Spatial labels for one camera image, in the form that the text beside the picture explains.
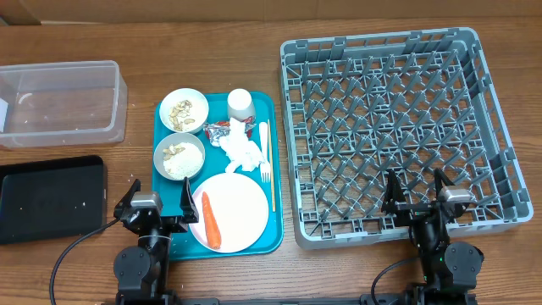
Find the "orange carrot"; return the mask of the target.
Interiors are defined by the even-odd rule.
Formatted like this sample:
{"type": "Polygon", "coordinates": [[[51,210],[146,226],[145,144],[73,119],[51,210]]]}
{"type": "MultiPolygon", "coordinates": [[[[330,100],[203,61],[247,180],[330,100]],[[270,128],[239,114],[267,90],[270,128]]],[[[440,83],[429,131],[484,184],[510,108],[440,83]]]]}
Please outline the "orange carrot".
{"type": "Polygon", "coordinates": [[[205,191],[202,193],[202,211],[205,222],[207,244],[212,249],[219,249],[222,244],[222,237],[218,228],[217,220],[215,219],[213,213],[210,198],[205,191]]]}

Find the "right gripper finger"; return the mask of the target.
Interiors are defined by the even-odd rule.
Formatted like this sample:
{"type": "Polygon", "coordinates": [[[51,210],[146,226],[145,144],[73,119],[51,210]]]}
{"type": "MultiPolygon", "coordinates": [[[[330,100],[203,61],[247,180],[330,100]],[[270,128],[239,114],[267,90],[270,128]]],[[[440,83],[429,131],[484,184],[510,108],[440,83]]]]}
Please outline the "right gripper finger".
{"type": "Polygon", "coordinates": [[[395,214],[398,210],[397,204],[406,202],[401,183],[393,169],[387,170],[387,184],[384,193],[384,202],[381,211],[385,214],[395,214]]]}
{"type": "Polygon", "coordinates": [[[454,186],[442,169],[434,170],[434,188],[437,199],[450,199],[454,186]]]}

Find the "white bowl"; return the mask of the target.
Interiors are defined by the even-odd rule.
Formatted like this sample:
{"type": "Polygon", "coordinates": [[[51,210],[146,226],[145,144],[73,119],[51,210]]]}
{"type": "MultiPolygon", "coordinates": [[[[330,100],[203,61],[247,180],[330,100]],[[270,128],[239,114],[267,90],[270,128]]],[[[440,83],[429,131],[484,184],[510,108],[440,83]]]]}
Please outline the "white bowl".
{"type": "Polygon", "coordinates": [[[170,92],[160,103],[158,115],[163,125],[176,133],[198,133],[207,122],[209,114],[209,105],[205,96],[199,91],[191,88],[181,88],[170,92]],[[169,110],[177,103],[183,100],[189,100],[192,103],[191,116],[196,121],[184,131],[173,130],[169,123],[169,110]]]}

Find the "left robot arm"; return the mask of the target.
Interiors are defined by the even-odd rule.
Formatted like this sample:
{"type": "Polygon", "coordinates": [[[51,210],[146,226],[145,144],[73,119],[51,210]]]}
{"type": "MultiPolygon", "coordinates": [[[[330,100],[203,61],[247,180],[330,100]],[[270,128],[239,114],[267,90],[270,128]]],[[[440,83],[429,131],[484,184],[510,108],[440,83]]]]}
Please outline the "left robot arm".
{"type": "Polygon", "coordinates": [[[173,235],[186,233],[190,224],[199,221],[188,178],[182,181],[180,207],[183,214],[163,216],[159,194],[142,192],[139,180],[115,206],[115,219],[138,235],[137,244],[123,249],[113,263],[118,280],[117,304],[181,303],[177,293],[167,288],[167,279],[173,235]]]}

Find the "white rice pile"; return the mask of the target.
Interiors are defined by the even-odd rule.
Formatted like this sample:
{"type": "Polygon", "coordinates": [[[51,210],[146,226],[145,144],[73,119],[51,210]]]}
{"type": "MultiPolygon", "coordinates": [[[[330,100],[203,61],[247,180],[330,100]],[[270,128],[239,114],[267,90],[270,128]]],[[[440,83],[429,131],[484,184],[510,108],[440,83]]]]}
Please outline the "white rice pile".
{"type": "Polygon", "coordinates": [[[200,149],[189,142],[170,144],[163,149],[163,166],[175,180],[195,175],[203,165],[200,149]]]}

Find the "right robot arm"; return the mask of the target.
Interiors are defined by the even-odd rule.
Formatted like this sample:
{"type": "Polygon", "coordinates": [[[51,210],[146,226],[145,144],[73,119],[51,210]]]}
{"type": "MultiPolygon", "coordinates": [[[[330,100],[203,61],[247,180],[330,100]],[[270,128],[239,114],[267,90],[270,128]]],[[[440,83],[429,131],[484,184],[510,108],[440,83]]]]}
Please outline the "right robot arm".
{"type": "Polygon", "coordinates": [[[388,183],[381,211],[391,214],[395,223],[408,228],[411,243],[418,255],[394,263],[373,280],[371,298],[379,303],[375,288],[380,278],[390,270],[418,260],[424,282],[410,284],[394,297],[392,304],[475,304],[470,291],[477,285],[484,254],[477,247],[452,242],[446,225],[461,217],[473,202],[472,194],[455,185],[442,171],[434,171],[436,197],[428,203],[408,204],[399,178],[388,171],[388,183]]]}

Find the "nut shells pile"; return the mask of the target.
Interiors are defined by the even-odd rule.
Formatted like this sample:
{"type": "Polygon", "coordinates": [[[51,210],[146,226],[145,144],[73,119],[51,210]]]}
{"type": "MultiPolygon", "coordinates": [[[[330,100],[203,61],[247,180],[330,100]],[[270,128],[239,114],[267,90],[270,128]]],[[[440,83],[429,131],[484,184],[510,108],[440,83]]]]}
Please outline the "nut shells pile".
{"type": "Polygon", "coordinates": [[[173,130],[184,131],[196,121],[191,116],[192,103],[189,100],[177,102],[169,110],[169,123],[173,130]]]}

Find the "grey bowl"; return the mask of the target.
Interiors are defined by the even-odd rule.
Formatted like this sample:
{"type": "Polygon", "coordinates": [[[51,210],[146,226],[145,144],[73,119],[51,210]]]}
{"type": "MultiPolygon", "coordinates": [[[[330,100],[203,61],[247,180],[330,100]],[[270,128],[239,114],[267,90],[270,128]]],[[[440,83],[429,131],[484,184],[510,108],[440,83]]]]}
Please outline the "grey bowl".
{"type": "MultiPolygon", "coordinates": [[[[196,145],[200,149],[200,151],[202,152],[203,163],[205,161],[205,157],[206,157],[205,148],[204,148],[202,142],[196,136],[193,136],[192,134],[187,134],[187,133],[174,133],[174,134],[171,134],[169,136],[166,136],[158,143],[158,145],[155,148],[154,154],[153,154],[154,168],[158,171],[158,173],[162,177],[164,177],[166,179],[175,180],[164,169],[164,166],[163,166],[163,149],[168,147],[170,144],[176,145],[176,144],[179,144],[181,142],[189,142],[189,143],[192,143],[192,144],[196,145]]],[[[195,176],[197,176],[200,173],[200,171],[202,170],[202,167],[199,169],[199,171],[195,175],[193,175],[192,177],[188,177],[188,178],[191,179],[191,178],[194,178],[195,176]]]]}

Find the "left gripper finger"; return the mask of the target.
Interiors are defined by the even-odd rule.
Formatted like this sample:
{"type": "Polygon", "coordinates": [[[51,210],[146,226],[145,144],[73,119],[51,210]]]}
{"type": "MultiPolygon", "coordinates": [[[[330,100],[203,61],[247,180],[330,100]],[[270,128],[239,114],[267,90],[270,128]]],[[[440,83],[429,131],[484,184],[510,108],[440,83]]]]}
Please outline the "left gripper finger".
{"type": "Polygon", "coordinates": [[[126,192],[126,194],[120,199],[120,201],[115,206],[114,211],[124,212],[127,208],[129,208],[131,206],[132,198],[140,190],[141,190],[141,181],[139,179],[135,179],[130,189],[126,192]]]}
{"type": "Polygon", "coordinates": [[[191,184],[188,177],[183,179],[183,186],[180,197],[180,208],[183,211],[183,221],[187,224],[198,223],[199,213],[191,194],[191,184]]]}

